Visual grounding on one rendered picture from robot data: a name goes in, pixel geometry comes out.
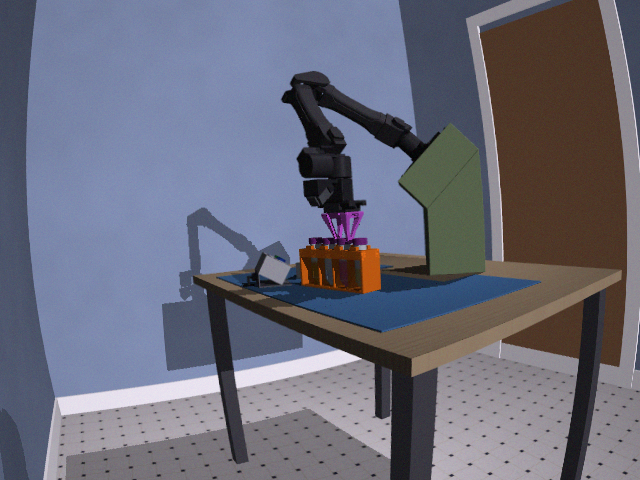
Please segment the white control panel with green and blue buttons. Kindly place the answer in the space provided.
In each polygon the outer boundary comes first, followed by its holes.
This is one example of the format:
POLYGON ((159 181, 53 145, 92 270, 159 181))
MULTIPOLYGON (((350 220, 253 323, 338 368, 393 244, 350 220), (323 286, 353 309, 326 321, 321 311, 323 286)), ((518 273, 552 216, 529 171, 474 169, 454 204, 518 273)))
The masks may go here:
POLYGON ((291 266, 286 264, 285 261, 286 260, 277 255, 272 257, 262 252, 255 267, 256 273, 251 273, 252 276, 247 276, 247 284, 243 286, 255 286, 254 284, 250 285, 250 279, 252 279, 252 281, 256 281, 259 288, 292 285, 292 283, 286 279, 291 266), (271 280, 260 280, 259 274, 271 280))

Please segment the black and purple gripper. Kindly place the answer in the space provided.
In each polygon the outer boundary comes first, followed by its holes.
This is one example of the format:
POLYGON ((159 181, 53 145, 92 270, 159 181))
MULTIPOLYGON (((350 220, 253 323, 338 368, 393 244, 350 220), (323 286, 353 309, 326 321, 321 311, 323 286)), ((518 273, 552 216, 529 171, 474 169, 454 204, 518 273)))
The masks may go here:
POLYGON ((318 206, 318 208, 324 208, 324 213, 321 214, 324 222, 328 226, 329 230, 332 233, 332 236, 337 243, 337 238, 342 238, 342 232, 344 228, 345 236, 347 239, 347 243, 352 243, 352 239, 355 236, 358 225, 364 215, 364 212, 361 212, 360 205, 366 206, 366 200, 354 200, 353 197, 353 182, 351 182, 352 188, 352 200, 350 201, 333 201, 333 202, 325 202, 323 205, 318 206), (355 205, 356 203, 356 205, 355 205), (344 210, 345 208, 345 210, 344 210), (350 210, 346 210, 350 209, 350 210), (359 209, 359 211, 358 211, 359 209), (352 230, 350 234, 350 217, 354 218, 352 230), (337 220, 337 234, 332 223, 332 219, 337 220))

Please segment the blue flat mat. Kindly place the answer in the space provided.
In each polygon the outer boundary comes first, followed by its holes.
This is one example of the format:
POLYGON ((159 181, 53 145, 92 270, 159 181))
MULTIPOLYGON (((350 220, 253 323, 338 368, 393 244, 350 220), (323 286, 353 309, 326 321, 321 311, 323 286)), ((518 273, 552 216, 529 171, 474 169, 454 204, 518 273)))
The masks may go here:
POLYGON ((259 288, 251 273, 216 277, 265 296, 378 332, 386 332, 461 310, 541 283, 536 280, 470 275, 434 281, 380 274, 381 289, 365 294, 301 286, 296 267, 290 286, 259 288))

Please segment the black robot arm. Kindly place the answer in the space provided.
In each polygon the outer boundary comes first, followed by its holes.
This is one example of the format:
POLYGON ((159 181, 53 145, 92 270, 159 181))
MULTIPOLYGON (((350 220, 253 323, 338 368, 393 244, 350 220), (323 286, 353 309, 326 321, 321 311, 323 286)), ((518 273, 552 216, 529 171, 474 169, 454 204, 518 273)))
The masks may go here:
POLYGON ((345 137, 326 119, 319 106, 356 122, 375 139, 393 149, 399 147, 413 161, 408 169, 440 134, 438 131, 424 144, 410 132, 412 127, 404 120, 353 100, 337 90, 328 77, 318 71, 295 74, 290 85, 291 91, 285 91, 281 100, 295 109, 309 146, 303 147, 297 157, 299 172, 303 178, 333 178, 303 181, 304 197, 312 207, 325 202, 352 200, 351 179, 345 179, 352 178, 351 157, 341 154, 347 145, 345 137))

